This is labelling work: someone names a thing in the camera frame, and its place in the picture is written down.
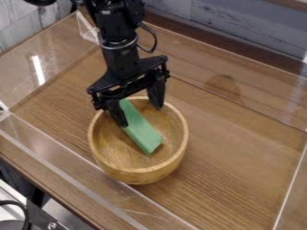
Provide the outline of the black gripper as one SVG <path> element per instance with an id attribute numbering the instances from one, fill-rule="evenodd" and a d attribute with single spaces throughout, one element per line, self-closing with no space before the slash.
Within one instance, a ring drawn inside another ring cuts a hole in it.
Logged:
<path id="1" fill-rule="evenodd" d="M 128 122 L 117 100 L 141 90 L 146 90 L 148 100 L 156 110 L 164 104 L 165 83 L 169 78 L 168 58 L 163 55 L 141 58 L 134 41 L 100 42 L 106 71 L 88 87 L 92 104 L 96 110 L 108 110 L 118 127 Z"/>

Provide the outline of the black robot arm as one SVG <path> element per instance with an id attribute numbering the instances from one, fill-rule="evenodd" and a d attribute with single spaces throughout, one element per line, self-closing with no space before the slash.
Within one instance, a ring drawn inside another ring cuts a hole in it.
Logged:
<path id="1" fill-rule="evenodd" d="M 98 29 L 97 37 L 106 71 L 88 87 L 92 104 L 108 111 L 118 126 L 128 126 L 128 116 L 120 100 L 146 91 L 154 109 L 164 104 L 165 83 L 169 78 L 168 58 L 164 55 L 141 58 L 144 49 L 137 44 L 136 30 L 154 31 L 142 23 L 142 0 L 72 0 L 80 1 Z"/>

